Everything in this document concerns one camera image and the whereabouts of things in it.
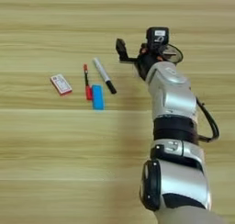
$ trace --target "marker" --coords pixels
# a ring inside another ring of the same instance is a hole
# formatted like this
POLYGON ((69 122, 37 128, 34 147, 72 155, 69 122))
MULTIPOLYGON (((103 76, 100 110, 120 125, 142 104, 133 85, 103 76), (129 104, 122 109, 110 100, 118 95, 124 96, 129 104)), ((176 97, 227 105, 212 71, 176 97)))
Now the marker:
POLYGON ((94 58, 93 62, 95 64, 96 69, 103 78, 104 82, 106 83, 108 89, 110 90, 111 94, 114 95, 117 92, 117 90, 115 89, 114 85, 111 82, 111 79, 107 75, 106 70, 104 69, 104 67, 101 65, 100 61, 97 58, 94 58))
POLYGON ((84 64, 84 82, 85 82, 85 95, 87 100, 92 100, 92 88, 89 85, 88 81, 88 68, 87 65, 84 64))

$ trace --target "wooden surface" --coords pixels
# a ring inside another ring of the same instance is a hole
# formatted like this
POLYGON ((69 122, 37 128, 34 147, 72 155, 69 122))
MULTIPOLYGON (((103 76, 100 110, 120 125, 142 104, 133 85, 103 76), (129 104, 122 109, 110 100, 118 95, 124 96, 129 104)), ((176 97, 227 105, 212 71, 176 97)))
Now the wooden surface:
MULTIPOLYGON (((178 69, 221 130, 202 145, 213 210, 235 223, 235 0, 0 0, 0 223, 156 223, 138 197, 151 144, 151 99, 116 38, 137 54, 150 26, 168 26, 178 69), (84 99, 82 65, 98 56, 118 94, 84 99), (73 93, 60 97, 62 73, 73 93)), ((201 118, 200 132, 209 133, 201 118)))

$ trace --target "small box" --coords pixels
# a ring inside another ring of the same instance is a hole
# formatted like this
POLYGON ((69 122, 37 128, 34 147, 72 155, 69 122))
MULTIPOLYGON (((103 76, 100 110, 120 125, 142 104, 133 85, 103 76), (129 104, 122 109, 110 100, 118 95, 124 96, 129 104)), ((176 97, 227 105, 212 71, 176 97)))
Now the small box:
POLYGON ((72 91, 71 86, 62 76, 62 74, 59 73, 59 74, 53 75, 50 78, 50 80, 53 83, 53 85, 56 87, 60 95, 67 95, 72 91))

